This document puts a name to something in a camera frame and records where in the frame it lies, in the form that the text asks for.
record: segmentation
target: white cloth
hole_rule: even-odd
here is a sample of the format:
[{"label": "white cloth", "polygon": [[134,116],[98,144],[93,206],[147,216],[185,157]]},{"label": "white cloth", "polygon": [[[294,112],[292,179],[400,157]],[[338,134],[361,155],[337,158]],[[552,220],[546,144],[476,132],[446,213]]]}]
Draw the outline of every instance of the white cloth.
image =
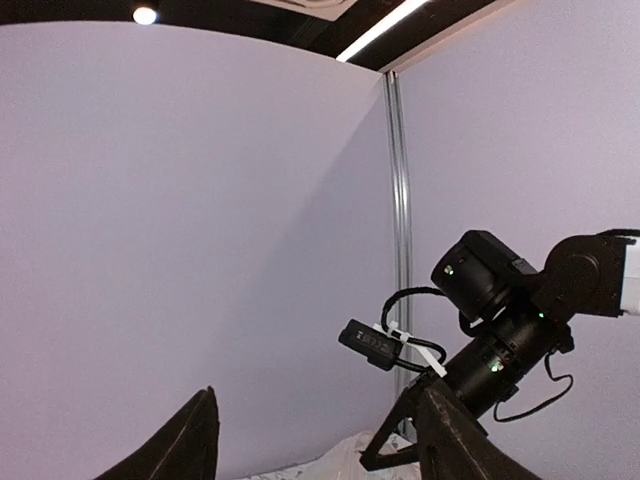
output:
[{"label": "white cloth", "polygon": [[[369,432],[349,437],[313,462],[272,473],[254,475],[245,480],[420,480],[417,464],[367,472],[360,465],[362,452],[372,438]],[[393,453],[409,445],[403,438],[392,435],[382,454]]]}]

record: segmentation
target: ceiling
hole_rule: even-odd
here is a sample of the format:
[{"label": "ceiling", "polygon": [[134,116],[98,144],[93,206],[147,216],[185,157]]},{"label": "ceiling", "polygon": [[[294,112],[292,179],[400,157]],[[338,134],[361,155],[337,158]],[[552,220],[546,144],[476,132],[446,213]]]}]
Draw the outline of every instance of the ceiling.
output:
[{"label": "ceiling", "polygon": [[[247,0],[162,0],[159,23],[290,45],[336,57],[404,0],[358,0],[330,22]],[[495,0],[431,0],[354,56],[380,70],[403,53]],[[0,25],[31,22],[132,21],[135,0],[0,0]]]}]

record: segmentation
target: black cable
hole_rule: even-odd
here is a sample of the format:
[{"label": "black cable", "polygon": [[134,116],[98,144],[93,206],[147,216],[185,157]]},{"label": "black cable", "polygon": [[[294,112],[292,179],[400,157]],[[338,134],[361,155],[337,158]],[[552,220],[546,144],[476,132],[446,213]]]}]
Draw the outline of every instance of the black cable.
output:
[{"label": "black cable", "polygon": [[411,370],[412,372],[424,373],[427,367],[421,367],[415,363],[407,362],[406,360],[402,360],[399,358],[396,360],[396,366],[400,368],[404,368],[405,370]]},{"label": "black cable", "polygon": [[[389,324],[387,322],[387,316],[389,315],[389,312],[391,311],[393,306],[396,303],[398,303],[399,300],[405,297],[408,297],[410,295],[417,295],[417,294],[436,295],[439,297],[445,296],[444,293],[442,293],[437,288],[433,288],[433,287],[411,287],[411,288],[404,288],[402,290],[398,290],[396,293],[391,295],[386,302],[384,302],[384,305],[382,307],[382,315],[380,316],[380,325],[382,326],[382,329],[385,332],[387,333],[389,332]],[[400,333],[398,332],[392,332],[391,336],[397,340],[400,339]],[[415,337],[409,338],[407,340],[407,343],[411,343],[413,345],[419,345],[422,347],[427,347],[427,348],[430,348],[431,350],[438,352],[440,354],[440,358],[438,358],[439,363],[444,363],[444,361],[447,359],[447,351],[437,343],[430,342],[429,340],[422,340],[420,338],[415,338]],[[408,362],[402,359],[398,359],[396,361],[396,365],[401,368],[405,368],[407,370],[411,370],[412,372],[418,372],[418,373],[423,373],[428,368],[426,366],[421,366],[421,365]]]},{"label": "black cable", "polygon": [[605,235],[607,237],[640,237],[640,230],[633,228],[612,228],[611,230],[600,232],[598,235]]},{"label": "black cable", "polygon": [[398,290],[396,293],[391,295],[387,299],[387,301],[384,302],[384,305],[382,306],[382,315],[380,316],[380,325],[382,326],[385,332],[389,331],[389,325],[387,324],[387,316],[389,315],[389,312],[391,311],[393,306],[404,297],[409,297],[411,295],[418,295],[418,294],[436,295],[439,297],[446,296],[437,288],[432,288],[432,287],[411,287],[411,288],[403,288],[402,290]]},{"label": "black cable", "polygon": [[498,403],[496,403],[495,407],[493,407],[493,419],[496,422],[498,422],[498,423],[508,423],[508,422],[514,422],[516,420],[520,420],[522,418],[528,417],[529,415],[533,415],[534,413],[538,413],[540,410],[542,410],[543,408],[548,407],[552,403],[557,402],[562,397],[564,397],[567,393],[569,393],[569,390],[571,390],[571,388],[573,387],[573,375],[568,373],[566,375],[560,375],[558,377],[555,377],[553,375],[553,373],[551,373],[551,363],[550,363],[551,355],[553,355],[551,352],[549,352],[549,353],[547,353],[545,355],[545,357],[544,357],[544,369],[547,371],[547,375],[549,375],[549,378],[554,382],[559,382],[561,380],[564,380],[565,378],[568,378],[569,379],[569,385],[567,386],[567,388],[565,388],[562,392],[560,392],[555,397],[551,397],[549,400],[545,400],[544,402],[542,402],[537,407],[534,407],[531,410],[527,410],[524,413],[519,413],[518,415],[513,415],[511,417],[498,418],[498,405],[500,405],[502,403],[502,402],[498,402]]},{"label": "black cable", "polygon": [[427,348],[430,348],[431,350],[438,352],[440,354],[440,358],[438,359],[439,363],[444,363],[444,361],[447,359],[447,351],[444,349],[444,347],[442,347],[441,345],[438,345],[437,343],[430,342],[429,340],[422,340],[421,338],[415,338],[415,337],[407,340],[407,343],[420,345],[421,347],[427,347]]}]

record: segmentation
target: white partition wall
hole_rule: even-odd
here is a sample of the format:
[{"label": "white partition wall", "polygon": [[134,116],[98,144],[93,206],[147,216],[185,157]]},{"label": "white partition wall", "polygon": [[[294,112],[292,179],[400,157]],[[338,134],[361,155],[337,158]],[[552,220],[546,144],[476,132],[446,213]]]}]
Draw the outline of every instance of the white partition wall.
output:
[{"label": "white partition wall", "polygon": [[0,58],[0,478],[92,478],[209,384],[223,480],[378,425],[337,337],[394,286],[379,74],[133,24]]},{"label": "white partition wall", "polygon": [[[493,232],[542,268],[561,239],[640,226],[640,3],[532,0],[510,8],[401,77],[413,215],[414,280],[469,229]],[[467,341],[445,300],[415,301],[423,337]],[[577,317],[576,377],[526,420],[484,422],[545,479],[640,475],[640,319]],[[539,366],[502,413],[559,392]]]}]

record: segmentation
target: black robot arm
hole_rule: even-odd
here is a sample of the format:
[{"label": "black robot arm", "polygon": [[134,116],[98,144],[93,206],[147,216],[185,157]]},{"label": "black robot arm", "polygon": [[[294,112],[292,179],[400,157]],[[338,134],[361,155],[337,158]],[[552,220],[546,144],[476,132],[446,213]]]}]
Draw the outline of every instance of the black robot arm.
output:
[{"label": "black robot arm", "polygon": [[[431,279],[458,308],[460,326],[473,340],[444,365],[444,374],[425,367],[405,389],[363,452],[365,468],[419,460],[429,480],[536,479],[491,444],[476,419],[513,396],[542,358],[548,362],[550,354],[573,349],[568,322],[575,314],[640,314],[636,237],[638,230],[610,230],[567,238],[538,272],[489,232],[465,233]],[[360,348],[365,353],[369,347]],[[393,351],[398,353],[386,363],[399,355],[399,349]],[[380,456],[380,447],[405,418],[416,426],[418,443],[395,456]]]}]

